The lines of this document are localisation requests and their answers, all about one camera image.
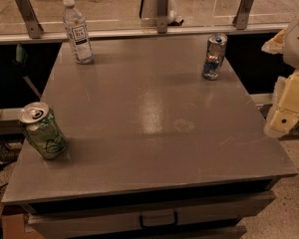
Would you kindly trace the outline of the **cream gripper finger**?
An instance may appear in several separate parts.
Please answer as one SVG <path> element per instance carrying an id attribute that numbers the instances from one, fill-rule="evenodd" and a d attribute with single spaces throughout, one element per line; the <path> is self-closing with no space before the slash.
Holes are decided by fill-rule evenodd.
<path id="1" fill-rule="evenodd" d="M 298 121 L 299 70 L 296 70 L 288 78 L 278 77 L 263 131 L 267 136 L 278 138 L 286 135 Z"/>
<path id="2" fill-rule="evenodd" d="M 285 34 L 285 29 L 279 31 L 273 38 L 264 43 L 261 51 L 273 55 L 282 54 Z"/>

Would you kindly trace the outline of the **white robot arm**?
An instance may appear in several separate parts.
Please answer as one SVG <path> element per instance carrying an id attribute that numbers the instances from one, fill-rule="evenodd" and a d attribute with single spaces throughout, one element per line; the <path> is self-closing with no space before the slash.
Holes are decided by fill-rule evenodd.
<path id="1" fill-rule="evenodd" d="M 286 29 L 265 42 L 261 50 L 282 54 L 283 62 L 295 69 L 289 77 L 277 79 L 264 126 L 266 135 L 278 138 L 286 135 L 299 121 L 299 14 Z"/>

